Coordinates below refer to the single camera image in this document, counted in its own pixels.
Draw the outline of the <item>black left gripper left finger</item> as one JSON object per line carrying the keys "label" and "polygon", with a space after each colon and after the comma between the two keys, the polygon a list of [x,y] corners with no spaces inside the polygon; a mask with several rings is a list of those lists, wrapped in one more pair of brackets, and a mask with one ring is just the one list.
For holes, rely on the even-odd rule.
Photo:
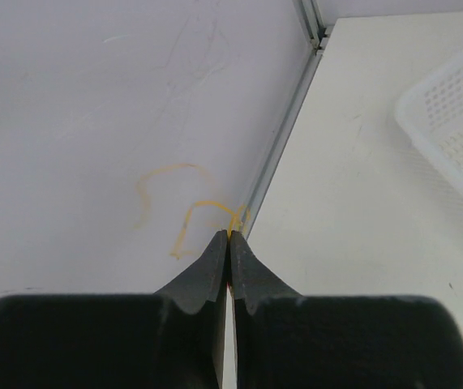
{"label": "black left gripper left finger", "polygon": [[228,237],[152,294],[0,298],[0,388],[218,388]]}

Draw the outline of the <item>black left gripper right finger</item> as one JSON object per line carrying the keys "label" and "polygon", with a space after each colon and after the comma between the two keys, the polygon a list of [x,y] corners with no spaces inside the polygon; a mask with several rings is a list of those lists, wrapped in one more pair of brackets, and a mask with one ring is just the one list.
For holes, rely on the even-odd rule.
{"label": "black left gripper right finger", "polygon": [[229,239],[240,388],[463,388],[463,339],[422,296],[306,296]]}

